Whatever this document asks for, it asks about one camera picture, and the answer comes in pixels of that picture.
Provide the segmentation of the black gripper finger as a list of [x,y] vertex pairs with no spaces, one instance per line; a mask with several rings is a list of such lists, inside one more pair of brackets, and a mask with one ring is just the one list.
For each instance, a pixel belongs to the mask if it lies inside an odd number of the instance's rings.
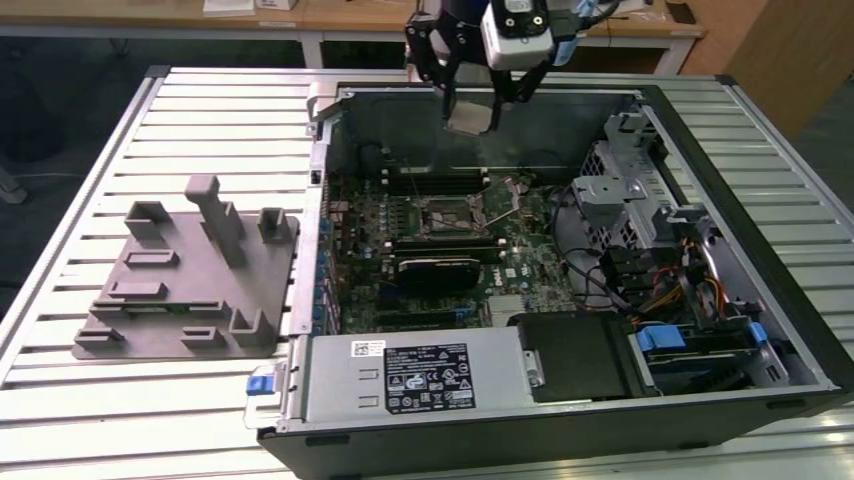
[[[422,81],[431,83],[442,92],[442,119],[448,121],[455,106],[455,75],[460,64],[459,44],[456,43],[456,22],[447,13],[414,13],[404,26],[408,45],[408,60],[415,66]],[[432,46],[431,34],[451,35],[448,59],[439,62]]]
[[550,51],[546,59],[532,67],[524,75],[514,80],[510,70],[490,70],[490,80],[492,85],[492,107],[490,117],[490,130],[496,131],[500,123],[503,105],[506,103],[526,103],[550,71],[555,58],[554,51]]

